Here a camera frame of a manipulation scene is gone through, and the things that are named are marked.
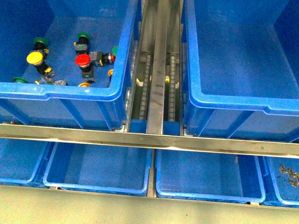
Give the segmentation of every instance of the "metal rail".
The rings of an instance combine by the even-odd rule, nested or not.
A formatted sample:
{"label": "metal rail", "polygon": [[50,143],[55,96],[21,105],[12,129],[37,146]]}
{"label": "metal rail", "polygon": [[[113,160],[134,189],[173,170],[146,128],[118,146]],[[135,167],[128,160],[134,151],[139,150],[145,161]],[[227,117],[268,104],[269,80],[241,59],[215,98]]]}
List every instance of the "metal rail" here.
{"label": "metal rail", "polygon": [[299,158],[299,144],[285,142],[120,133],[9,124],[0,125],[0,138]]}

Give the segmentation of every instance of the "small metal parts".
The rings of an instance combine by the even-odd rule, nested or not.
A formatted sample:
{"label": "small metal parts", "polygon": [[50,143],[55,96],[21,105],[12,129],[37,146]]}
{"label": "small metal parts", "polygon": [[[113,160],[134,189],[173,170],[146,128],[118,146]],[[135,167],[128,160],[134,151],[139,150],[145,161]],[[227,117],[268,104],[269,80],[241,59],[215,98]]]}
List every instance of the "small metal parts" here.
{"label": "small metal parts", "polygon": [[279,166],[279,171],[282,174],[289,175],[290,178],[288,179],[288,182],[292,185],[292,187],[297,188],[299,186],[299,173],[294,172],[292,168],[286,169],[284,164]]}

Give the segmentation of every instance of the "metal shelf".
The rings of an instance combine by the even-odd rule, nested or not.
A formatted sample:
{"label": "metal shelf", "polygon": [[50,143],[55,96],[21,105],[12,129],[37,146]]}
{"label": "metal shelf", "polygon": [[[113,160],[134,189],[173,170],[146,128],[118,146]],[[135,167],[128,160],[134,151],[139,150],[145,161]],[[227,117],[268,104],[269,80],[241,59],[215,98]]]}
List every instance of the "metal shelf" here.
{"label": "metal shelf", "polygon": [[[133,85],[129,94],[128,120],[122,130],[113,132],[43,126],[0,124],[0,138],[70,142],[79,144],[141,147],[225,154],[246,154],[299,158],[299,144],[198,138],[163,135],[165,75],[176,75],[179,67],[180,23],[182,1],[147,1],[142,22],[142,35],[133,66]],[[165,25],[172,18],[168,29]],[[144,88],[148,112],[143,114],[141,97],[135,94],[136,78],[151,73],[151,88]],[[147,133],[130,133],[134,114],[147,118]],[[182,113],[178,110],[179,120]],[[60,189],[35,189],[0,186],[0,219],[3,223],[297,223],[299,210],[248,204],[210,203],[159,199],[155,192],[154,156],[147,197],[73,192]]]}

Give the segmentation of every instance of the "bin bottom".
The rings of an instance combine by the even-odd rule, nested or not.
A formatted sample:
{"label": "bin bottom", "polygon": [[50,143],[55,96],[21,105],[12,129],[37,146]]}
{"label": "bin bottom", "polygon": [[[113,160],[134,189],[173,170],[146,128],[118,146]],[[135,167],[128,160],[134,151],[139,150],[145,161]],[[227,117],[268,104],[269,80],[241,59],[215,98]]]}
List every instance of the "bin bottom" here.
{"label": "bin bottom", "polygon": [[159,197],[246,203],[263,202],[265,193],[254,156],[157,152]]}
{"label": "bin bottom", "polygon": [[[50,50],[47,64],[56,74],[54,80],[65,79],[71,86],[78,86],[83,82],[81,70],[75,64],[74,42],[78,41],[79,32],[85,31],[91,35],[90,51],[111,53],[113,46],[119,43],[122,25],[123,19],[117,18],[55,17],[45,36]],[[96,83],[92,87],[107,88],[107,73],[110,69],[113,69],[112,64],[95,68]],[[34,83],[40,74],[33,65],[29,65],[22,77]]]}
{"label": "bin bottom", "polygon": [[204,94],[299,98],[299,89],[271,25],[197,22]]}
{"label": "bin bottom", "polygon": [[144,195],[151,150],[58,143],[44,183],[62,189]]}

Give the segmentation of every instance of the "yellow push button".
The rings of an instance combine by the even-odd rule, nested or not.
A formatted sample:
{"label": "yellow push button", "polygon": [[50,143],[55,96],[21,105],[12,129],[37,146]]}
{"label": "yellow push button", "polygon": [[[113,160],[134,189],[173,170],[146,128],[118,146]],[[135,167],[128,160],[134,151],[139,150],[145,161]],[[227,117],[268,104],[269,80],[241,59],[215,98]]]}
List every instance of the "yellow push button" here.
{"label": "yellow push button", "polygon": [[27,56],[27,62],[29,64],[39,64],[43,61],[43,54],[41,52],[32,52]]}
{"label": "yellow push button", "polygon": [[90,87],[89,83],[81,83],[80,85],[78,85],[79,87]]}

